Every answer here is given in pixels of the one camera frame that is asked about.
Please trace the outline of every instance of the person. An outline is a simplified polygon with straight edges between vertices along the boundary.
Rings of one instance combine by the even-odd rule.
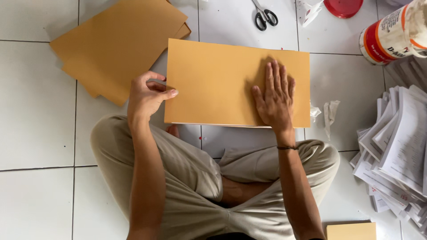
[[[206,152],[149,125],[162,101],[178,90],[132,81],[128,115],[102,118],[91,133],[101,172],[129,220],[128,240],[325,240],[317,205],[339,166],[339,154],[319,140],[295,142],[295,80],[267,63],[265,92],[252,88],[257,111],[277,146],[227,150],[217,164]]]

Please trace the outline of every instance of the black string bracelet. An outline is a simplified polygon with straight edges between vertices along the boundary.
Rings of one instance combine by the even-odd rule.
[[[279,149],[279,150],[288,150],[288,149],[298,150],[297,148],[292,148],[292,147],[287,147],[287,146],[277,146],[277,149]]]

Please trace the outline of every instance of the white plastic bucket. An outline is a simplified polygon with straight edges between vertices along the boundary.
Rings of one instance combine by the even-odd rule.
[[[363,56],[375,65],[387,64],[427,50],[427,0],[414,0],[360,34]]]

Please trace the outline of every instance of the beige pants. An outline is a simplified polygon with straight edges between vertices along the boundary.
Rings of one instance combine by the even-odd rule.
[[[206,152],[163,130],[151,127],[151,132],[166,176],[159,239],[206,239],[227,232],[243,232],[258,240],[295,239],[283,205],[275,146],[227,150],[217,164]],[[107,184],[129,218],[134,148],[126,116],[102,118],[92,131],[91,145]],[[319,205],[338,170],[339,154],[333,146],[319,140],[297,145]],[[237,207],[222,208],[211,202],[222,198],[221,175],[239,182],[274,183]]]

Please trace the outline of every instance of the tiled floor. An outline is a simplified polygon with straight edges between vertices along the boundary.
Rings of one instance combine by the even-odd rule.
[[[3,0],[0,8],[0,239],[125,239],[128,223],[96,165],[89,145],[94,124],[105,114],[126,114],[103,97],[93,99],[60,70],[48,42],[117,0]],[[323,9],[302,28],[304,6],[296,0],[260,0],[279,19],[264,32],[253,24],[247,1],[171,0],[189,18],[188,40],[311,52],[311,103],[341,101],[331,143],[341,165],[323,203],[324,224],[371,220],[379,240],[423,239],[390,212],[375,213],[365,185],[348,161],[356,154],[356,130],[372,125],[375,99],[394,86],[382,67],[367,63],[358,49],[363,28],[395,10],[384,0],[365,0],[343,20]],[[167,53],[152,67],[166,74]],[[161,128],[163,108],[151,122]],[[327,140],[323,114],[297,140]],[[225,148],[274,144],[267,129],[180,126],[182,138],[220,158]]]

